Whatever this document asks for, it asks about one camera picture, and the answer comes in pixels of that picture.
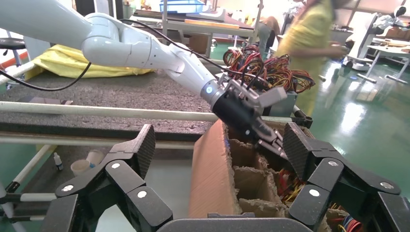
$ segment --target small bottle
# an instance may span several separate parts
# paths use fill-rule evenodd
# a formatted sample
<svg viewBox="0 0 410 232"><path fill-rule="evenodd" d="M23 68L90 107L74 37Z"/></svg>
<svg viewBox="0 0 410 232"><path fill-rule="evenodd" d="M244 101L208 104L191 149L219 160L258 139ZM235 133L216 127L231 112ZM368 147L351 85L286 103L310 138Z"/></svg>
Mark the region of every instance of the small bottle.
<svg viewBox="0 0 410 232"><path fill-rule="evenodd" d="M63 170L63 163L61 162L60 156L57 155L57 152L54 152L54 162L56 163L57 170Z"/></svg>

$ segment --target cardboard box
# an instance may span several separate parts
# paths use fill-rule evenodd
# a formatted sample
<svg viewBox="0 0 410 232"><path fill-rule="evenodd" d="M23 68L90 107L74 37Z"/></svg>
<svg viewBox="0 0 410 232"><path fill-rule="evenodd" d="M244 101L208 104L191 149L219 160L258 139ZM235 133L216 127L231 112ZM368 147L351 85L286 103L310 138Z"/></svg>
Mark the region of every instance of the cardboard box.
<svg viewBox="0 0 410 232"><path fill-rule="evenodd" d="M208 36L192 35L188 47L199 54L205 54L208 48Z"/></svg>
<svg viewBox="0 0 410 232"><path fill-rule="evenodd" d="M269 122L269 126L283 134L285 124ZM313 138L308 129L302 130ZM247 212L262 218L286 217L290 205L280 200L275 183L279 170L271 167L251 144L218 120L194 146L189 217ZM347 214L332 210L327 215L340 218ZM319 231L332 231L326 218Z"/></svg>

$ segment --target black cable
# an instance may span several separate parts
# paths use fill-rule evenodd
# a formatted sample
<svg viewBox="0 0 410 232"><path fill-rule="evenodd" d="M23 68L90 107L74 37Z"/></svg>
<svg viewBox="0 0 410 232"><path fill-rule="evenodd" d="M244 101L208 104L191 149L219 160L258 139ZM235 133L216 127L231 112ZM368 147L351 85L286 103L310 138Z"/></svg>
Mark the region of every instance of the black cable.
<svg viewBox="0 0 410 232"><path fill-rule="evenodd" d="M0 70L0 74L1 74L1 75L4 75L5 77L7 77L7 78L9 78L9 79L11 79L11 80L13 80L13 81L15 81L15 82L17 82L17 83L23 85L23 86L26 86L26 87L29 87L29 88L33 88L33 89L36 89L36 90L40 90L40 91L54 92L54 91L60 91L60 90L69 88L69 87L71 87L72 85L74 85L75 83L77 83L77 82L84 76L84 74L86 74L86 72L87 72L87 70L89 69L90 66L91 66L91 62L88 63L87 67L86 67L86 68L83 70L83 72L77 77L77 79L75 79L73 82L71 82L71 83L68 84L67 86L60 87L60 88L43 88L43 87L34 86L34 85L29 84L29 83L27 83L27 82L25 82L25 81L22 81L22 80L19 80L19 79L17 79L17 78L14 78L14 77L10 76L9 74L7 74L6 72L4 72L3 70Z"/></svg>
<svg viewBox="0 0 410 232"><path fill-rule="evenodd" d="M252 78L252 80L249 82L249 85L248 85L248 87L246 87L246 90L249 90L255 84L256 80L264 72L264 68L265 68L265 64L261 60L261 69L259 69L259 72L256 74L256 76L254 78Z"/></svg>
<svg viewBox="0 0 410 232"><path fill-rule="evenodd" d="M226 69L226 68L224 68L224 67L218 65L217 63L211 61L210 59L208 59L208 58L202 56L201 54L199 54L199 53L197 53L197 52L195 52L195 51L192 51L191 49L187 49L187 48L184 48L184 47L178 45L177 43L175 43L174 41L172 41L170 38L168 38L166 35L162 34L161 32L159 32L159 31L157 31L156 29L154 29L154 28L148 26L148 25L145 24L145 23L141 23L141 22L138 22L138 21L135 21L135 20L127 19L127 18L120 19L120 21L121 21L121 22L130 22L130 23L135 23L135 24L141 25L141 26L143 26L144 28L149 29L149 30L155 32L156 34L158 34L159 36L161 36L162 38L164 38L164 39L165 39L166 41L168 41L169 43L175 45L176 47L178 47L178 48L180 48L180 49L182 49L182 50L184 50L184 51L191 52L191 53L195 54L196 56L198 56L198 57L200 57L200 58L206 60L208 63L210 63L210 64L216 66L217 68L220 68L220 69L224 70L225 72L242 75L241 72L236 72L236 71L232 71L232 70ZM252 77L252 78L257 78L255 75L252 75L252 74L250 74L250 73L246 73L245 75L250 76L250 77Z"/></svg>

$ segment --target yellow shirt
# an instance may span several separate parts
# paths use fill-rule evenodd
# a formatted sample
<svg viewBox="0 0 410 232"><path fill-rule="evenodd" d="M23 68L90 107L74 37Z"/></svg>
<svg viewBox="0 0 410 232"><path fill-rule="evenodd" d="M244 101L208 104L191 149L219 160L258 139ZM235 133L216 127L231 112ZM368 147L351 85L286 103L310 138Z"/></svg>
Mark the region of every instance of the yellow shirt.
<svg viewBox="0 0 410 232"><path fill-rule="evenodd" d="M330 27L333 23L331 0L322 0L312 6L302 18L295 19L285 37L279 43L275 56L288 54L292 49L326 48L330 38ZM319 75L324 65L323 57L291 57L290 69L307 71L316 85L298 96L297 106L308 116L312 115L316 95L321 80Z"/></svg>

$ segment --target window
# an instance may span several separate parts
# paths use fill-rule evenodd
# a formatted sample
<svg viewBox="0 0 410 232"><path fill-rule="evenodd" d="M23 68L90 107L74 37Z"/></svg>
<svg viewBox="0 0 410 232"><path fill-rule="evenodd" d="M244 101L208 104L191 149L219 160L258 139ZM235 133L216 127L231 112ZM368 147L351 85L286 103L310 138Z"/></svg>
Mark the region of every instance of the window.
<svg viewBox="0 0 410 232"><path fill-rule="evenodd" d="M371 20L370 16L371 13L366 13L366 12L355 12L353 15L353 18L351 19L351 22L349 23L349 27L353 29L361 29L364 26L364 23L367 21Z"/></svg>
<svg viewBox="0 0 410 232"><path fill-rule="evenodd" d="M349 22L351 10L338 9L336 10L336 23L339 26L346 26Z"/></svg>
<svg viewBox="0 0 410 232"><path fill-rule="evenodd" d="M361 0L358 8L380 13L391 13L401 3L403 3L403 0Z"/></svg>

